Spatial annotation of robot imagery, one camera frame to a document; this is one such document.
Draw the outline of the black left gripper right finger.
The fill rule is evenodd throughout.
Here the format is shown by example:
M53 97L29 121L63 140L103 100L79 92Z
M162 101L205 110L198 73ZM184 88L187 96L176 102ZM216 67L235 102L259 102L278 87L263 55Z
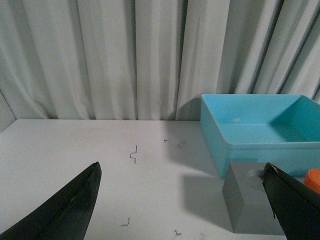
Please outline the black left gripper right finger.
M268 162L262 185L288 240L320 238L320 194Z

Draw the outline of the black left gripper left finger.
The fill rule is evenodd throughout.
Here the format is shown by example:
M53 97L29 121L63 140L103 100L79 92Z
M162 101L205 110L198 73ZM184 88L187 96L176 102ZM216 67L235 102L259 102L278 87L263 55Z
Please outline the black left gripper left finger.
M98 197L102 170L95 162L37 209L0 234L2 240L83 240Z

